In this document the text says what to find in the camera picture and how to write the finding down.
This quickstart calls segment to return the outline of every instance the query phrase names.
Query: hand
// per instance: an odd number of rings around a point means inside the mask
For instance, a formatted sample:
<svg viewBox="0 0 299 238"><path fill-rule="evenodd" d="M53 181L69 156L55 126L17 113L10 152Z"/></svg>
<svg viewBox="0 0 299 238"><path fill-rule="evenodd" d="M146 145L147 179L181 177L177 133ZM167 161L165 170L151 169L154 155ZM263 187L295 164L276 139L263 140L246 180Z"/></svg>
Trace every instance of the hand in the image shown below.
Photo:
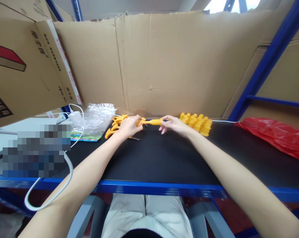
<svg viewBox="0 0 299 238"><path fill-rule="evenodd" d="M127 139L133 136L136 132L141 131L143 129L143 125L137 127L136 122L138 120L142 120L142 117L139 115L124 119L120 125L119 131L116 134L119 134L123 136L124 139Z"/></svg>
<svg viewBox="0 0 299 238"><path fill-rule="evenodd" d="M162 135L165 134L167 130L173 130L179 133L180 135L186 137L189 132L195 131L191 127L187 126L182 121L180 121L177 117L167 115L164 116L162 119L163 120L170 119L170 121L161 122L162 126L159 128L159 131L162 132Z"/></svg>

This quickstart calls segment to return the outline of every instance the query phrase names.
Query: red plastic bag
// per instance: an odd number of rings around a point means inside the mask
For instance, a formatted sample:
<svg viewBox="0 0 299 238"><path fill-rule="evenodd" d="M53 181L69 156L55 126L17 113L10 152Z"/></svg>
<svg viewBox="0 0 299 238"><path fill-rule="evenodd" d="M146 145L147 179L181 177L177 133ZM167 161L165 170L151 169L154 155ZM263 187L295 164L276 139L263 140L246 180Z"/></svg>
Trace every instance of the red plastic bag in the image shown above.
<svg viewBox="0 0 299 238"><path fill-rule="evenodd" d="M260 137L280 151L299 159L299 131L279 121L249 117L234 125Z"/></svg>

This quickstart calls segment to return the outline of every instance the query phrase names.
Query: beige pants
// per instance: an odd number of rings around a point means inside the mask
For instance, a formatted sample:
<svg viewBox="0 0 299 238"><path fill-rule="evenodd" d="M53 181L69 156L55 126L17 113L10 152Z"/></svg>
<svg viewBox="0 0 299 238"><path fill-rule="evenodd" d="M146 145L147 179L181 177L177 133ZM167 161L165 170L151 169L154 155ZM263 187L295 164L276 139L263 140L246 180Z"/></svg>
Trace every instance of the beige pants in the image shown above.
<svg viewBox="0 0 299 238"><path fill-rule="evenodd" d="M113 194L102 238L121 238L128 231L145 228L163 238L193 238L180 197Z"/></svg>

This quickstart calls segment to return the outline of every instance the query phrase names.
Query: black workbench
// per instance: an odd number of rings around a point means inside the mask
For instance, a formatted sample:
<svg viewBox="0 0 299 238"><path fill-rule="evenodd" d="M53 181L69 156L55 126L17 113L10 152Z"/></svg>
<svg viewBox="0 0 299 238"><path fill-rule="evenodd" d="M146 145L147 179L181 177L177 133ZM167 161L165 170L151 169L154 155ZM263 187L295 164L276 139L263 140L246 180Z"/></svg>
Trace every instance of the black workbench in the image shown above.
<svg viewBox="0 0 299 238"><path fill-rule="evenodd" d="M161 135L158 128L148 125L135 135L140 140L123 142L110 160L102 180L220 185L187 139L170 131ZM299 189L299 160L264 140L225 122L214 122L208 139L268 187ZM98 142L78 142L67 152L73 166L76 167L105 141L103 136ZM64 178L68 172L65 163L64 169L54 177Z"/></svg>

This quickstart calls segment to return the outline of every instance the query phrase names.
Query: person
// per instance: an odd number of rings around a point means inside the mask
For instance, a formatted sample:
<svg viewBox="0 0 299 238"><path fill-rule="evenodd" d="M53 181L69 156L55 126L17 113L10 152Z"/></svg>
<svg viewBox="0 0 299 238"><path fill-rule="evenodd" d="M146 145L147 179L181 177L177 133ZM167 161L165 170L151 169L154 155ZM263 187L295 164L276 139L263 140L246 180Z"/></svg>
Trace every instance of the person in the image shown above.
<svg viewBox="0 0 299 238"><path fill-rule="evenodd" d="M168 115L162 119L169 121L162 121L161 134L173 130L193 144L261 237L299 238L299 220L255 175L178 118ZM125 119L117 133L83 160L74 169L68 186L49 206L34 215L19 237L67 237L77 211L98 184L116 149L124 140L142 130L142 125L136 127L137 120L141 120L138 115ZM44 203L67 180L68 177ZM114 194L102 232L102 238L108 237L193 235L179 197Z"/></svg>

